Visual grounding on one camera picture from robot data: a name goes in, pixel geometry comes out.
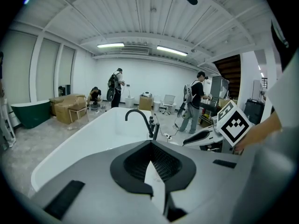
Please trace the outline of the ceiling tube light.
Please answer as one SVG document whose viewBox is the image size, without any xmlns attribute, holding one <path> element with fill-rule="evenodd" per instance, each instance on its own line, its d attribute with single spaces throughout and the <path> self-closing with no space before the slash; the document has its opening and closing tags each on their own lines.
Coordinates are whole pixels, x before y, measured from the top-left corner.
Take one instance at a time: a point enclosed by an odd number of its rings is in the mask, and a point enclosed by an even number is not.
<svg viewBox="0 0 299 224">
<path fill-rule="evenodd" d="M 119 43 L 109 43 L 109 44 L 101 44 L 97 45 L 99 49 L 104 49 L 104 48 L 113 48 L 113 47 L 124 47 L 124 43 L 119 42 Z"/>
<path fill-rule="evenodd" d="M 188 56 L 188 53 L 186 53 L 186 52 L 171 49 L 171 48 L 160 46 L 160 45 L 157 46 L 157 50 L 173 53 L 173 54 L 176 54 L 176 55 L 179 55 L 179 56 Z"/>
</svg>

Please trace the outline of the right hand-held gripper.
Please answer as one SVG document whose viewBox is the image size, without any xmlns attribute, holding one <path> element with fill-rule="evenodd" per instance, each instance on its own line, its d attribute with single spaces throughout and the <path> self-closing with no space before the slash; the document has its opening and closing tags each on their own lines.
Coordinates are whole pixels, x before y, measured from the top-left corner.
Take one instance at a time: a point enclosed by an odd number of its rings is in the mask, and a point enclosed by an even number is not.
<svg viewBox="0 0 299 224">
<path fill-rule="evenodd" d="M 216 128 L 232 148 L 246 135 L 252 123 L 244 112 L 230 100 L 218 113 Z M 222 137 L 215 137 L 212 126 L 201 129 L 192 137 L 183 141 L 183 146 L 206 146 L 222 141 Z"/>
</svg>

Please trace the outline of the white small shelf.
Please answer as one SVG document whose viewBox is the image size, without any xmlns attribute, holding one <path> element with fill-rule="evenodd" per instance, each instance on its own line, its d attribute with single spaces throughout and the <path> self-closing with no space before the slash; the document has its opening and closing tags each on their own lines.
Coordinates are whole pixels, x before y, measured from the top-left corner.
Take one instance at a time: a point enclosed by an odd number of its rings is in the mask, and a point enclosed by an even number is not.
<svg viewBox="0 0 299 224">
<path fill-rule="evenodd" d="M 16 136 L 8 115 L 6 98 L 0 98 L 0 130 L 5 145 L 12 148 L 16 143 Z"/>
</svg>

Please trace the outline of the tall cardboard box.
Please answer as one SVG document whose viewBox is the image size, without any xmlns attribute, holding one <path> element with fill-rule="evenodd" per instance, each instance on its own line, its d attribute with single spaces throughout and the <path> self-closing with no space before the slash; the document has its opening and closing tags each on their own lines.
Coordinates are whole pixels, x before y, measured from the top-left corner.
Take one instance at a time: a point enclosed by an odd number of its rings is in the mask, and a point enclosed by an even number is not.
<svg viewBox="0 0 299 224">
<path fill-rule="evenodd" d="M 140 96 L 138 109 L 144 111 L 151 111 L 152 103 L 153 97 Z"/>
</svg>

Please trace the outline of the black curved faucet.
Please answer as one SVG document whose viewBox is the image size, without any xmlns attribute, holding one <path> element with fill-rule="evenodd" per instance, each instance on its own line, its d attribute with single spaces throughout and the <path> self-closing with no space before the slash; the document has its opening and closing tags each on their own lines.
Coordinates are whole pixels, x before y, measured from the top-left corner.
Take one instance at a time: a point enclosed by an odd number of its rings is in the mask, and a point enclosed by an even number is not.
<svg viewBox="0 0 299 224">
<path fill-rule="evenodd" d="M 145 114 L 142 111 L 140 111 L 138 109 L 131 109 L 131 110 L 129 110 L 126 113 L 126 115 L 125 115 L 125 121 L 128 121 L 129 114 L 134 113 L 134 112 L 136 112 L 136 113 L 138 113 L 138 114 L 140 114 L 142 116 L 142 118 L 143 118 L 143 120 L 145 122 L 145 125 L 146 125 L 146 127 L 148 129 L 149 137 L 150 138 L 154 138 L 155 124 L 154 124 L 154 120 L 153 120 L 153 118 L 151 116 L 150 116 L 149 120 L 147 120 Z"/>
</svg>

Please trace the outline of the wooden frame stool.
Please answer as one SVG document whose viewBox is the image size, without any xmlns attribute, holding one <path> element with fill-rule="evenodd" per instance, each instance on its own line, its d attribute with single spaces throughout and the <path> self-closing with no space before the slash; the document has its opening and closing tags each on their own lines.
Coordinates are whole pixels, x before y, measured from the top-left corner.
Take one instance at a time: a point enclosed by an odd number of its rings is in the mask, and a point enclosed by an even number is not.
<svg viewBox="0 0 299 224">
<path fill-rule="evenodd" d="M 81 115 L 84 112 L 84 115 L 87 117 L 87 121 L 89 121 L 87 107 L 83 107 L 83 108 L 81 108 L 79 110 L 75 110 L 73 108 L 69 108 L 68 111 L 69 111 L 69 116 L 70 116 L 71 123 L 73 123 L 74 121 L 76 121 L 75 119 L 73 119 L 73 116 L 74 116 L 73 113 L 76 115 L 77 120 L 80 120 L 81 119 Z"/>
</svg>

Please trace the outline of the person's black shirt torso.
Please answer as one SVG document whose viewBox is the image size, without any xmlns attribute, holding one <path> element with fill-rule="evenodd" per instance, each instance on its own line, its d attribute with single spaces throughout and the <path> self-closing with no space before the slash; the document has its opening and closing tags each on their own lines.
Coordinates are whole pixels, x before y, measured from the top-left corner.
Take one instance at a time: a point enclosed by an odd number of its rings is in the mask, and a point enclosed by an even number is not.
<svg viewBox="0 0 299 224">
<path fill-rule="evenodd" d="M 289 42 L 285 38 L 283 31 L 276 18 L 274 18 L 271 21 L 271 35 L 280 57 L 282 72 L 284 72 L 292 58 L 292 54 L 289 49 Z"/>
</svg>

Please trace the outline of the black bin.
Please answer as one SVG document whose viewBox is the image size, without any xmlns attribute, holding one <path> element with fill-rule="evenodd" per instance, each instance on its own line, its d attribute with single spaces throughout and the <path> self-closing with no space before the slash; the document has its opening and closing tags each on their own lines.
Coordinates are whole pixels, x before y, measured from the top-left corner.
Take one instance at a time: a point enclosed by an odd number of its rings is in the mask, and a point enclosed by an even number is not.
<svg viewBox="0 0 299 224">
<path fill-rule="evenodd" d="M 244 114 L 255 125 L 259 124 L 264 111 L 264 103 L 254 99 L 248 99 L 245 104 Z"/>
</svg>

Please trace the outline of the person's right forearm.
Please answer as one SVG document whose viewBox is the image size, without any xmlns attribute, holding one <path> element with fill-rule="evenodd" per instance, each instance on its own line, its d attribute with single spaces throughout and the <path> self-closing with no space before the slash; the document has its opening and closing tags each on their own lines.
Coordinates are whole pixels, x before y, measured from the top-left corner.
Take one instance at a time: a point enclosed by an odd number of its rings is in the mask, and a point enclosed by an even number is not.
<svg viewBox="0 0 299 224">
<path fill-rule="evenodd" d="M 266 120 L 262 123 L 253 126 L 246 133 L 241 141 L 235 146 L 235 151 L 240 152 L 245 147 L 253 145 L 263 141 L 271 133 L 280 131 L 282 128 L 277 113 L 274 111 Z"/>
</svg>

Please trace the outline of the white cylindrical bin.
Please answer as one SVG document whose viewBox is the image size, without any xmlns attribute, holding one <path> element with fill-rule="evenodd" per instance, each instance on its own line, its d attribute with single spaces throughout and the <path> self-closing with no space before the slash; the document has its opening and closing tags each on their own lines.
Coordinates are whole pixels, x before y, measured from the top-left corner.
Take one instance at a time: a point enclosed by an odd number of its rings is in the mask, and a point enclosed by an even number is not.
<svg viewBox="0 0 299 224">
<path fill-rule="evenodd" d="M 154 112 L 158 112 L 161 105 L 161 96 L 157 95 L 153 99 L 153 110 Z"/>
</svg>

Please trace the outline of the white bathtub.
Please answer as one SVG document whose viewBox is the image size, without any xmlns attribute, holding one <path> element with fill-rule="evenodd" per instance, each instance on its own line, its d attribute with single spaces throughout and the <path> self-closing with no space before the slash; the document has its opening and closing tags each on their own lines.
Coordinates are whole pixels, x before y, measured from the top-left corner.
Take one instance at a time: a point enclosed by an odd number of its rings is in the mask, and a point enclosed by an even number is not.
<svg viewBox="0 0 299 224">
<path fill-rule="evenodd" d="M 129 110 L 122 107 L 110 109 L 60 144 L 33 170 L 31 185 L 34 191 L 86 156 L 149 139 L 148 129 L 140 114 L 131 113 L 125 121 Z M 143 113 L 149 120 L 152 113 Z"/>
</svg>

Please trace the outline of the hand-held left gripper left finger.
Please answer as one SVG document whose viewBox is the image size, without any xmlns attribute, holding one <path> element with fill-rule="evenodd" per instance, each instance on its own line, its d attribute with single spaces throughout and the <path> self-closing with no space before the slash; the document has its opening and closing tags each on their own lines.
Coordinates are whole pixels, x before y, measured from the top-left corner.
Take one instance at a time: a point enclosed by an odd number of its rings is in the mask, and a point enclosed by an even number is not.
<svg viewBox="0 0 299 224">
<path fill-rule="evenodd" d="M 41 208 L 71 180 L 85 185 L 62 218 L 63 224 L 165 224 L 149 195 L 128 193 L 111 177 L 110 165 L 141 142 L 89 155 L 52 178 L 32 197 Z"/>
</svg>

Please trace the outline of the white office chair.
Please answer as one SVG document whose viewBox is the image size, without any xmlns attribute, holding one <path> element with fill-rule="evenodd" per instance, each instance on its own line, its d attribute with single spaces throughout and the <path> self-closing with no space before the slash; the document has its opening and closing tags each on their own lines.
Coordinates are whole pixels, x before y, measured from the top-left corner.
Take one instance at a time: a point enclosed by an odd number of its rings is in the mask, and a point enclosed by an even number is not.
<svg viewBox="0 0 299 224">
<path fill-rule="evenodd" d="M 164 99 L 161 100 L 160 112 L 162 114 L 170 115 L 175 111 L 176 103 L 175 96 L 173 95 L 165 95 Z"/>
</svg>

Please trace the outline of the flat cardboard box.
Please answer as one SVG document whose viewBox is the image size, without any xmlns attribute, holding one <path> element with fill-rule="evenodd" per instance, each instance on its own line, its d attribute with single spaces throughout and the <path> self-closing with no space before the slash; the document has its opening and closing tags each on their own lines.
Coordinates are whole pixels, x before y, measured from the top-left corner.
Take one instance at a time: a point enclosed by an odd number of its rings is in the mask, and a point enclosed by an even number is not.
<svg viewBox="0 0 299 224">
<path fill-rule="evenodd" d="M 71 97 L 83 97 L 86 98 L 86 96 L 84 94 L 70 94 L 70 95 L 66 95 L 66 96 L 60 96 L 60 97 L 56 97 L 56 98 L 50 98 L 50 112 L 51 115 L 56 116 L 56 111 L 55 111 L 55 105 L 62 103 L 66 98 L 71 98 Z"/>
</svg>

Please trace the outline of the large cardboard box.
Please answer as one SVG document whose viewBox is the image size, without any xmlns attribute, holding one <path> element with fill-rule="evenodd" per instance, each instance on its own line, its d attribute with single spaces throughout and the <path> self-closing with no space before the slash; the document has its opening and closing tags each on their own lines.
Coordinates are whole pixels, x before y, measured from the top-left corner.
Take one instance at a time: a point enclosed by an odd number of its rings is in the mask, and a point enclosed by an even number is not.
<svg viewBox="0 0 299 224">
<path fill-rule="evenodd" d="M 83 97 L 71 97 L 66 98 L 62 103 L 55 105 L 56 118 L 58 121 L 64 124 L 71 124 L 70 116 L 69 116 L 69 108 L 73 108 L 75 110 L 79 110 L 83 107 L 86 107 L 87 103 L 85 98 Z M 73 113 L 73 119 L 77 120 L 76 115 Z"/>
</svg>

